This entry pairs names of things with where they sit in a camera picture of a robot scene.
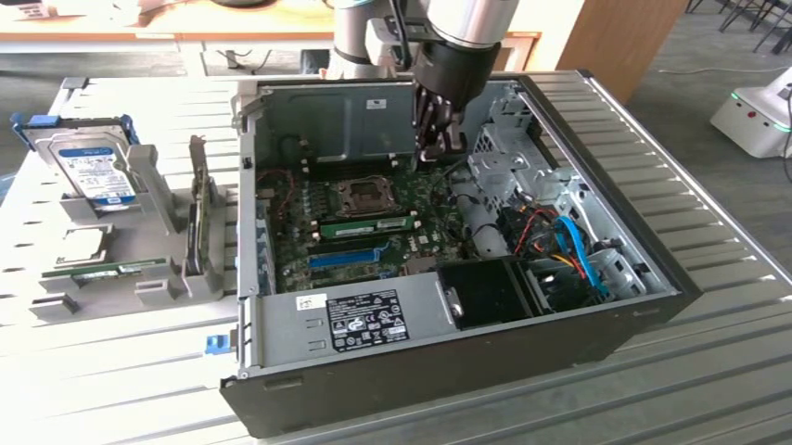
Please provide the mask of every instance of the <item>metal workbench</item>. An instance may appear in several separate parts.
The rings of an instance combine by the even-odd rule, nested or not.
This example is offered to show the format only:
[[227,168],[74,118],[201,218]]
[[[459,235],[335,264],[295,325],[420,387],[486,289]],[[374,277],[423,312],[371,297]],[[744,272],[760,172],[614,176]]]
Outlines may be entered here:
[[[267,443],[792,440],[786,272],[597,82],[571,71],[531,78],[705,295],[603,362]],[[140,138],[160,149],[160,170],[172,187],[188,183],[188,136],[204,134],[212,175],[219,184],[233,184],[231,91],[228,79],[95,79],[85,88],[61,90],[53,110],[66,117],[132,115]],[[0,270],[6,271],[0,290],[12,289],[0,291],[0,441],[249,443],[215,387],[220,375],[231,374],[227,356],[201,357],[205,336],[227,331],[235,321],[235,246],[227,245],[228,297],[217,302],[151,312],[108,295],[77,313],[80,321],[40,324],[25,314],[30,289],[24,283],[45,239],[64,225],[50,182],[28,156],[0,209]],[[232,202],[227,211],[235,214]]]

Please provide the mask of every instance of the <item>motherboard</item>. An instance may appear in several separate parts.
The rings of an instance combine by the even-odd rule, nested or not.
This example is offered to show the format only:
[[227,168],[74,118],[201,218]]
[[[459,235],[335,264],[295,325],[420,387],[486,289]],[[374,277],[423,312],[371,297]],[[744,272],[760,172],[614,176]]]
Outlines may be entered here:
[[261,171],[277,293],[423,273],[475,257],[444,174],[414,172],[395,158]]

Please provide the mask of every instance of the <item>yellow wire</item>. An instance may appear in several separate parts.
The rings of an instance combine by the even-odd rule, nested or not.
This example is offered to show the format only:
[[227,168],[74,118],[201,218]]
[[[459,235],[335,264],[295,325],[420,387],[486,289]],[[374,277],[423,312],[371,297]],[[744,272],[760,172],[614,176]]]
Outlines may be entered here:
[[571,261],[567,260],[561,255],[550,255],[550,257],[554,258],[555,260],[558,260],[559,262],[562,262],[563,264],[566,264],[567,266],[574,267],[574,264],[571,264]]

